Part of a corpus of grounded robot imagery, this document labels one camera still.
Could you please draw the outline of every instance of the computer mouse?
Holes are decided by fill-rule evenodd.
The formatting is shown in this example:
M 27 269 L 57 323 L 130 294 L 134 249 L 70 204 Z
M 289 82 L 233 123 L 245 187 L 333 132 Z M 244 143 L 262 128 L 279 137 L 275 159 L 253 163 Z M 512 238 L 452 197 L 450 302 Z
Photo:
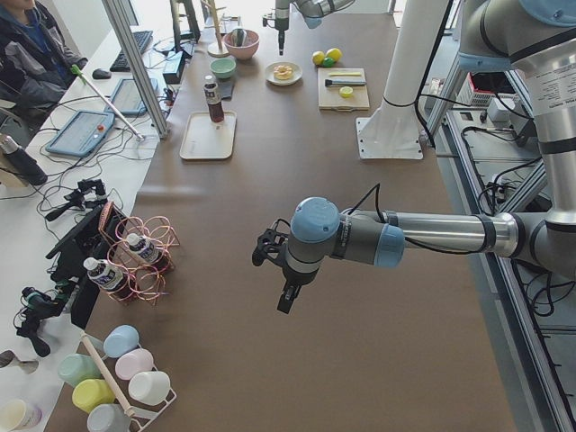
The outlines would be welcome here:
M 106 69 L 94 69 L 92 72 L 93 79 L 109 79 L 112 76 L 112 72 Z

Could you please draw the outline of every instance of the yellow mug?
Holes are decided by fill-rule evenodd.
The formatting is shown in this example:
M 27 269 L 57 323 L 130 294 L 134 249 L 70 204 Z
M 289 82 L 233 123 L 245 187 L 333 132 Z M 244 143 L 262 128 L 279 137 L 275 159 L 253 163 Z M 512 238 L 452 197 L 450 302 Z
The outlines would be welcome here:
M 72 403 L 88 414 L 98 405 L 112 403 L 114 399 L 114 393 L 105 380 L 83 380 L 72 393 Z

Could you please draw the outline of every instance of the blue shirt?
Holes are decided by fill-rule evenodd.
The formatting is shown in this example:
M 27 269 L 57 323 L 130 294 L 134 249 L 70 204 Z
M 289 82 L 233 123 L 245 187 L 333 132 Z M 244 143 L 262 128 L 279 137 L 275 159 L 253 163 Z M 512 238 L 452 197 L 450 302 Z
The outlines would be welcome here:
M 40 23 L 38 22 L 38 17 L 36 16 L 36 13 L 34 13 L 33 11 L 26 11 L 26 14 L 28 15 L 28 19 L 30 20 L 30 25 L 20 24 L 21 27 L 26 32 L 28 37 L 30 37 L 30 39 L 34 41 L 36 46 L 44 54 L 50 54 L 50 47 L 46 42 L 46 37 L 44 36 L 44 33 L 40 28 Z M 53 59 L 52 61 L 54 62 L 54 66 L 56 66 L 56 69 L 58 70 L 60 76 L 65 80 L 68 79 L 67 69 L 64 66 L 62 66 L 59 61 L 55 59 Z

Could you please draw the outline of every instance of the bottle label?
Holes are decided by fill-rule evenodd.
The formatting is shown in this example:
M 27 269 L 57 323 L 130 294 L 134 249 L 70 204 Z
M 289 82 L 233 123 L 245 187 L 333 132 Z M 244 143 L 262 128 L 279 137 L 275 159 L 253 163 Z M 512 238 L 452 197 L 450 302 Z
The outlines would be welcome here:
M 210 105 L 215 105 L 222 100 L 220 89 L 218 87 L 214 88 L 204 88 L 204 94 L 206 95 L 206 102 Z
M 114 291 L 123 278 L 124 273 L 122 270 L 107 267 L 103 273 L 90 279 L 102 286 L 106 291 Z
M 158 261 L 160 251 L 154 246 L 154 243 L 149 241 L 143 249 L 138 251 L 138 255 L 147 263 L 152 264 Z

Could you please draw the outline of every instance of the water bottle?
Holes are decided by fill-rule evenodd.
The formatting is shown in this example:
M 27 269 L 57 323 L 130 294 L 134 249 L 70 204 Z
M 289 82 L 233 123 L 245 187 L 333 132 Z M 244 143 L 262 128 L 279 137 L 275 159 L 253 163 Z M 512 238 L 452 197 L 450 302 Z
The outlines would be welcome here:
M 88 278 L 117 300 L 129 299 L 133 291 L 132 280 L 126 272 L 107 259 L 88 257 L 84 260 Z
M 166 250 L 155 245 L 150 237 L 139 236 L 135 232 L 131 232 L 126 238 L 126 241 L 128 242 L 130 252 L 132 252 L 134 256 L 156 268 L 159 273 L 163 273 L 172 267 Z
M 212 75 L 205 76 L 204 81 L 204 95 L 206 96 L 206 102 L 208 103 L 210 120 L 215 123 L 224 122 L 222 96 L 220 94 L 218 83 L 216 83 L 216 79 Z
M 4 153 L 6 160 L 19 173 L 18 176 L 20 178 L 35 186 L 46 183 L 48 176 L 38 166 L 36 159 L 26 153 L 12 137 L 0 133 L 0 149 Z

